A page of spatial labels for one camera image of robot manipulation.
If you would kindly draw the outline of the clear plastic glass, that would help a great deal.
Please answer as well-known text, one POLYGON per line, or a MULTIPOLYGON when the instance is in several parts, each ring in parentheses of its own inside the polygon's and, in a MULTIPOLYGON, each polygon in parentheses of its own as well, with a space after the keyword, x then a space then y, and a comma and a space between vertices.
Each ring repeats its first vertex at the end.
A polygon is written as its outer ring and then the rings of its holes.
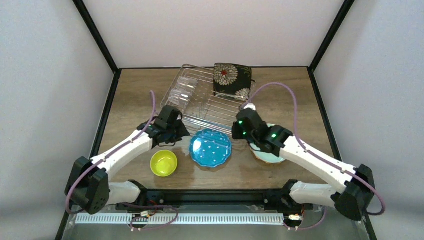
POLYGON ((180 76, 176 82, 176 88, 182 91, 193 93, 198 85, 198 80, 190 77, 180 76))
POLYGON ((189 104, 192 95, 190 91, 174 88, 169 93, 168 105, 184 109, 189 104))

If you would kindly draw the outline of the metal wire dish rack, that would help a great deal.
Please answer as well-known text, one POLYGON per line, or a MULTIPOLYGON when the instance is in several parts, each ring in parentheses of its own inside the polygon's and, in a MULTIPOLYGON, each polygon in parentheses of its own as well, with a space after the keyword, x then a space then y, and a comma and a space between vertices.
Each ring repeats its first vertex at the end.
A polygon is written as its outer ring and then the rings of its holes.
MULTIPOLYGON (((172 106, 183 114, 183 122, 191 132, 202 129, 212 129, 227 135, 231 134, 233 122, 240 107, 246 101, 227 99, 214 95, 214 67, 205 68, 184 64, 178 71, 172 84, 163 97, 160 107, 172 106), (176 89, 177 79, 187 77, 198 80, 195 91, 192 93, 190 102, 185 108, 168 105, 170 91, 176 89)), ((256 85, 256 81, 251 83, 251 93, 256 85)))

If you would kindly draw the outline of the black floral square plate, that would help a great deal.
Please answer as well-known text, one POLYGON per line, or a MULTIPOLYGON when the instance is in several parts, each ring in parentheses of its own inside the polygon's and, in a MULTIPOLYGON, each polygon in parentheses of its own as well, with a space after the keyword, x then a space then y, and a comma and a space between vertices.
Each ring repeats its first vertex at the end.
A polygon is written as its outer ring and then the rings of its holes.
POLYGON ((251 93, 252 68, 234 63, 215 63, 213 94, 220 98, 247 101, 251 93))

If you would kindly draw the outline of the light blue floral plate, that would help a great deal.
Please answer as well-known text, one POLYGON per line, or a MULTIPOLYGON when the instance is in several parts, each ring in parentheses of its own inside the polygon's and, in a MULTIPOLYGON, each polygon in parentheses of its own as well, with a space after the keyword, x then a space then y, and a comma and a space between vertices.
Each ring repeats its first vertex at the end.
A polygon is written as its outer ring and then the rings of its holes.
POLYGON ((261 151, 261 148, 256 143, 261 143, 260 135, 256 133, 256 130, 250 130, 248 132, 251 135, 251 141, 248 142, 249 148, 253 155, 258 159, 267 164, 280 164, 285 161, 282 157, 277 157, 272 153, 261 151))

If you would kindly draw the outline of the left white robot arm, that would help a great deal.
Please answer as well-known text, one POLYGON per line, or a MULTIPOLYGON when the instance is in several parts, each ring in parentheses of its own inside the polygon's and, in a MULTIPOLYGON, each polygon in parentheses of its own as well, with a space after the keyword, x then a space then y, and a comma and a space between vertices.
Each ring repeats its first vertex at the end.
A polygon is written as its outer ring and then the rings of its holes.
POLYGON ((65 210, 74 214, 71 204, 94 215, 108 205, 134 203, 142 193, 142 186, 134 181, 110 180, 127 164, 160 144, 175 144, 190 134, 183 123, 183 113, 165 105, 158 115, 151 115, 122 142, 108 151, 78 158, 65 187, 65 210))

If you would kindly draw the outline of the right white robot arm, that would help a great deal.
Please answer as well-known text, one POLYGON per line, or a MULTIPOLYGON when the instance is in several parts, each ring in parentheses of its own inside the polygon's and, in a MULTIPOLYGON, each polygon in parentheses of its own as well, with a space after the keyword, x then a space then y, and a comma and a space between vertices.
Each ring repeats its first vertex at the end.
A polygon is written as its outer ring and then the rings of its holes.
POLYGON ((336 209, 342 216, 360 221, 376 195, 373 171, 336 160, 299 139, 290 130, 269 126, 251 109, 241 110, 232 125, 232 138, 246 140, 259 153, 290 161, 319 177, 325 184, 290 180, 285 204, 314 204, 336 209))

